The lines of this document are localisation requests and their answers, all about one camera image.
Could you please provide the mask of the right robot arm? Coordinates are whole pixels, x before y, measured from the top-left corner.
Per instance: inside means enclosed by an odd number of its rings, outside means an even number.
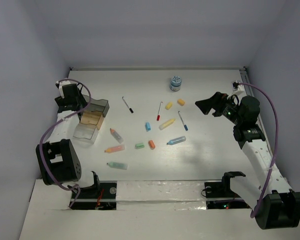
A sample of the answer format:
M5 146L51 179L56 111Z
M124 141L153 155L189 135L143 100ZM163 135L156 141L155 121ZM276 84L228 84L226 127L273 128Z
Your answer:
M300 192L292 189L273 163L274 155L270 154L265 135L257 124L260 102L249 95L238 103L235 100L236 96L216 92L195 105L204 115L214 110L214 117L224 116L234 124L234 139L251 163L259 186L253 185L243 172L229 171L224 173L220 188L212 188L212 192L239 196L263 230L295 228L300 222Z

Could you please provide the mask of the yellow pencil-shaped highlighter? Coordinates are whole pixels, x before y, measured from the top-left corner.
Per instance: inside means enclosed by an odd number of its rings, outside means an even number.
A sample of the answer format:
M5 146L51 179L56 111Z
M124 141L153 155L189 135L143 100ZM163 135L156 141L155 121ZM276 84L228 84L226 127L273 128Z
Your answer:
M174 122L175 122L175 118L172 118L172 119L169 119L167 120L166 122L162 123L160 126L159 126L159 129L162 131L164 129L166 129L167 127L171 126Z

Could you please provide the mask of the blue cap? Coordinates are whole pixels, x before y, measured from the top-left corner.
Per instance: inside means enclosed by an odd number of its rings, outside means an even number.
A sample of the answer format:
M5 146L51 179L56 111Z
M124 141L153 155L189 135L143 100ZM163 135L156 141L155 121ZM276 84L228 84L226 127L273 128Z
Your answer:
M145 123L145 129L146 129L147 132L149 132L151 130L151 125L150 125L149 122Z

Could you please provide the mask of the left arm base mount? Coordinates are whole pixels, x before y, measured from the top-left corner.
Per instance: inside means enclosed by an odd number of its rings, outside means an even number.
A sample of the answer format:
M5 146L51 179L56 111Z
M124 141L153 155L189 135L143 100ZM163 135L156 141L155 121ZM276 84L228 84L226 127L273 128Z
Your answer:
M117 209L117 182L100 181L93 171L93 184L80 189L77 199L77 190L73 190L70 198L72 210L116 210Z

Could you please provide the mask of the red cap marker pen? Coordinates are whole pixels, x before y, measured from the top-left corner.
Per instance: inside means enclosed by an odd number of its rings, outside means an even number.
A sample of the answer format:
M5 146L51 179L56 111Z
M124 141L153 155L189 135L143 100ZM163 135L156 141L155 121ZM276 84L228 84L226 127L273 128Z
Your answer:
M159 120L160 120L162 104L163 104L163 102L161 101L160 104L159 104L159 108L158 108L158 112L157 112L156 121L159 121Z

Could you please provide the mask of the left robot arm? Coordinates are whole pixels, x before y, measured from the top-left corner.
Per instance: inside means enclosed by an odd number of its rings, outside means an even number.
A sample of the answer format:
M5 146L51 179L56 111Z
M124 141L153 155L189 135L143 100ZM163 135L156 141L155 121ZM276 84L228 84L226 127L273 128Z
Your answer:
M84 98L84 84L76 80L60 80L56 83L60 96L57 122L41 137L35 152L44 184L61 185L77 182L82 168L71 138L80 123L84 110L91 104L91 94Z

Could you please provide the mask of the blue cap marker pen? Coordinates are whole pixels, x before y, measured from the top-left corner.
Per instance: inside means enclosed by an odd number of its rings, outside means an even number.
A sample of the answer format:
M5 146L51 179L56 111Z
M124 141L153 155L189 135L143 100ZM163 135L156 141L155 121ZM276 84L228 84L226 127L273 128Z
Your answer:
M178 111L178 115L179 115L180 121L181 121L181 123L182 123L182 125L183 125L185 131L188 131L188 130L189 130L189 129L188 129L188 126L187 126L186 123L184 122L184 120L183 120L183 118L182 118L182 115L181 115L181 112L180 112L180 111Z

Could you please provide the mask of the blue pencil-shaped highlighter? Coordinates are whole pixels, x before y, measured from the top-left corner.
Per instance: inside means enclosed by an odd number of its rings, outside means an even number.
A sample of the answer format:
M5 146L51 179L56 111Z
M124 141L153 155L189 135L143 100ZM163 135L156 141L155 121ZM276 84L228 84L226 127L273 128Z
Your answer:
M179 143L182 143L185 141L186 141L186 137L180 136L180 137L169 140L166 144L172 146L172 145L176 145L176 144L179 144Z

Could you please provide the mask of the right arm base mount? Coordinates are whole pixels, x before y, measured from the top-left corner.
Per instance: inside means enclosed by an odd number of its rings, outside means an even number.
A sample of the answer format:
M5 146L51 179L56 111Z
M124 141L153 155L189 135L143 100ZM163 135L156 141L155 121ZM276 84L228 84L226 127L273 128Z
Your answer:
M249 209L248 204L230 188L231 179L246 177L240 171L224 173L221 180L206 181L201 196L206 200L208 210Z

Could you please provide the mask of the black cap marker pen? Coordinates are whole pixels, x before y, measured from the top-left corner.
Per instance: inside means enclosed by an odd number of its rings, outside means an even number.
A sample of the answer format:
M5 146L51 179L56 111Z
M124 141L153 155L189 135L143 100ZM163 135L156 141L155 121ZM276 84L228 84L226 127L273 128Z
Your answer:
M124 104L127 106L127 108L129 109L130 113L133 114L134 111L133 111L133 109L130 107L130 105L127 103L127 101L126 101L126 99L125 99L124 96L122 97L122 100L123 100Z

